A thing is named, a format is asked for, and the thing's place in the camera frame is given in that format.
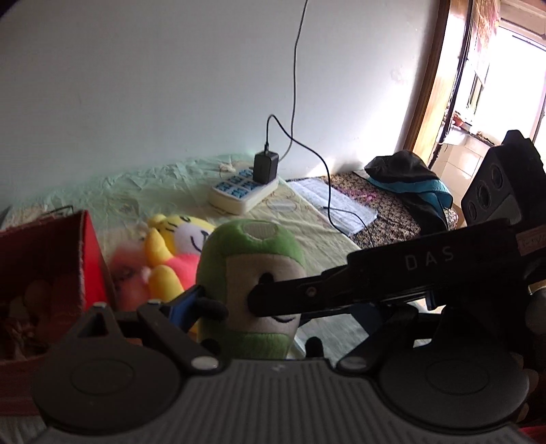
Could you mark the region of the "pink bunny plush toy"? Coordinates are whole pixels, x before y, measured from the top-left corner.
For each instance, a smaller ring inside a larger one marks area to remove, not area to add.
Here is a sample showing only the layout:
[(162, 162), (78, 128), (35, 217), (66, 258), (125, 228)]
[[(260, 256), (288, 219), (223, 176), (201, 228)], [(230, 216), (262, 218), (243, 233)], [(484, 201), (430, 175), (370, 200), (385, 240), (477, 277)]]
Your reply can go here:
[(115, 306), (122, 312), (135, 311), (150, 297), (142, 240), (126, 240), (111, 254), (108, 268), (115, 288)]

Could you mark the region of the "yellow tiger plush toy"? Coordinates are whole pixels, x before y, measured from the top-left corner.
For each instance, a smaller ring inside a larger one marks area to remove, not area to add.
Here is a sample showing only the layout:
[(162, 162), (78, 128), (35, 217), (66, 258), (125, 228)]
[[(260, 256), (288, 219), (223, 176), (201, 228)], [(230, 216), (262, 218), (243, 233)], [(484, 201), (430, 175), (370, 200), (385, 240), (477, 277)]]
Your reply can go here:
[(143, 250), (151, 299), (171, 302), (195, 284), (204, 243), (215, 229), (184, 214), (156, 214), (148, 220)]

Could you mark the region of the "green pickle plush toy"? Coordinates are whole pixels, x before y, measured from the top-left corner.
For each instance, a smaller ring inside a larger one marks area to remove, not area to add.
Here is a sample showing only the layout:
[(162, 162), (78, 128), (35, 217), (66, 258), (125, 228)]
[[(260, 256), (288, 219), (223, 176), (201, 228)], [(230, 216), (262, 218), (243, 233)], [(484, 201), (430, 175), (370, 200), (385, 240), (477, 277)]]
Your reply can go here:
[(207, 311), (197, 323), (197, 340), (235, 359), (285, 359), (299, 315), (255, 317), (246, 298), (263, 274), (274, 281), (306, 276), (304, 252), (290, 230), (273, 222), (235, 219), (204, 242), (196, 284), (227, 309), (220, 319)]

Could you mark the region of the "white paper notebook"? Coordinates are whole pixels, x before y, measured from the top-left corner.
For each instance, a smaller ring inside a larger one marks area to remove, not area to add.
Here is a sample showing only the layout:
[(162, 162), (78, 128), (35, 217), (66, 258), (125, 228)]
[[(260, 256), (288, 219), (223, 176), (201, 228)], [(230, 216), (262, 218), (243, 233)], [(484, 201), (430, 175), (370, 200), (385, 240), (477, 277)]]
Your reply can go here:
[(306, 199), (314, 208), (327, 217), (345, 235), (352, 236), (364, 230), (377, 218), (377, 211), (359, 204), (337, 191), (323, 179), (308, 178), (293, 180), (288, 185)]

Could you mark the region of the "brown patterned cloth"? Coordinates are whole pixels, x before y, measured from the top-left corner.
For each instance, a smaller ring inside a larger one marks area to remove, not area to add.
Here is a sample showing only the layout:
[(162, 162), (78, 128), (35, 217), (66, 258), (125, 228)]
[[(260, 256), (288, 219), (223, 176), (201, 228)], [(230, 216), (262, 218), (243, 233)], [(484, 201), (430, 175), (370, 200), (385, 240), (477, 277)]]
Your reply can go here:
[[(364, 170), (334, 175), (331, 185), (359, 204), (377, 211), (377, 218), (372, 224), (355, 235), (346, 235), (359, 247), (368, 248), (375, 244), (382, 245), (420, 235), (419, 225), (410, 216), (398, 196), (368, 182)], [(453, 230), (459, 222), (454, 202), (451, 209), (445, 210), (444, 213), (449, 230)]]

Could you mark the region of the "green cartoon bed sheet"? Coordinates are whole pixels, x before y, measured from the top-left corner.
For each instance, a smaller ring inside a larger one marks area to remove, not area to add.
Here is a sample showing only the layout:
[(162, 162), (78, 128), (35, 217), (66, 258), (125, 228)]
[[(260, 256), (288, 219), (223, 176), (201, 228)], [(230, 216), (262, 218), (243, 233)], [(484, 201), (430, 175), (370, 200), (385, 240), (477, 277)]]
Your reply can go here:
[[(8, 228), (36, 221), (41, 214), (55, 208), (73, 205), (74, 213), (86, 211), (90, 214), (108, 272), (111, 254), (117, 245), (126, 240), (142, 240), (144, 244), (148, 220), (156, 214), (198, 217), (214, 227), (235, 219), (281, 225), (300, 243), (306, 277), (343, 265), (348, 253), (355, 250), (355, 245), (346, 236), (334, 230), (316, 209), (286, 185), (278, 185), (271, 196), (238, 217), (214, 208), (207, 201), (209, 189), (220, 179), (244, 169), (227, 173), (223, 167), (218, 161), (193, 161), (102, 179), (75, 196), (62, 193), (49, 205), (34, 205), (14, 212)], [(204, 314), (211, 310), (214, 317), (226, 317), (227, 309), (211, 300), (213, 303)]]

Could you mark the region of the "red cardboard box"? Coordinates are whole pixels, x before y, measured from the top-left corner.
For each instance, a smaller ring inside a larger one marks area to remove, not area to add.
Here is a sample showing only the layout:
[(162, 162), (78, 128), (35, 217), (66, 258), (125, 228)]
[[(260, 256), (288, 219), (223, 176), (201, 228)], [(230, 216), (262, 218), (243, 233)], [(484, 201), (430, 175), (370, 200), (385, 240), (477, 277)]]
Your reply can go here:
[(86, 211), (1, 232), (1, 414), (31, 416), (44, 355), (94, 303), (115, 292)]

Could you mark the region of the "black teal jacket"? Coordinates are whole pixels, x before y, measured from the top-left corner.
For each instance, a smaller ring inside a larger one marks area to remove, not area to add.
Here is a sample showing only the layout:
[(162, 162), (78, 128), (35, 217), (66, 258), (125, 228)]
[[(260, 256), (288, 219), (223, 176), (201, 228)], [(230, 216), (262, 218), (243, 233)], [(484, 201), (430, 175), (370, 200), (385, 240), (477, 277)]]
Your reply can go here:
[(449, 230), (444, 211), (451, 209), (451, 192), (419, 156), (408, 151), (377, 156), (365, 167), (367, 181), (396, 194), (420, 227), (420, 235)]

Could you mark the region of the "white power strip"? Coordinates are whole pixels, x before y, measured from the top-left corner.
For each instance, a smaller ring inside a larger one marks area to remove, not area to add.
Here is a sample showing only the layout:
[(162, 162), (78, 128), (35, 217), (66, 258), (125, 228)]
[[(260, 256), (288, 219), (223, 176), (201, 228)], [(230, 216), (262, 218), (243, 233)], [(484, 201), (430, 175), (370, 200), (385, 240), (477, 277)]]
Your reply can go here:
[(248, 213), (278, 188), (278, 178), (261, 184), (253, 176), (252, 170), (246, 168), (220, 179), (209, 189), (207, 201), (228, 214)]

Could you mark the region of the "black power adapter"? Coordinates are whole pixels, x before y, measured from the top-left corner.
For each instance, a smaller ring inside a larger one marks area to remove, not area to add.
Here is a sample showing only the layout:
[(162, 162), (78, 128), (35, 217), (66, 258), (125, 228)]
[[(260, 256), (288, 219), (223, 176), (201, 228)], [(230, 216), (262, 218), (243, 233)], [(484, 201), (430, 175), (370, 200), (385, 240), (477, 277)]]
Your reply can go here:
[(253, 181), (259, 184), (271, 183), (278, 173), (278, 154), (272, 151), (261, 151), (254, 158)]

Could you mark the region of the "black eyeglasses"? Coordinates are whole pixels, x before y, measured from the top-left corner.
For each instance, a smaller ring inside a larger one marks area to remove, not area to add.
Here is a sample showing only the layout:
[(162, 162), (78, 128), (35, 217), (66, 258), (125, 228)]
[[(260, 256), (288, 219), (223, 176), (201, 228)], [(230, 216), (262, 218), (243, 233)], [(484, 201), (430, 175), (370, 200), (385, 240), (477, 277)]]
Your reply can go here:
[(38, 219), (46, 219), (50, 217), (66, 217), (74, 213), (73, 205), (64, 205), (53, 210), (41, 214)]

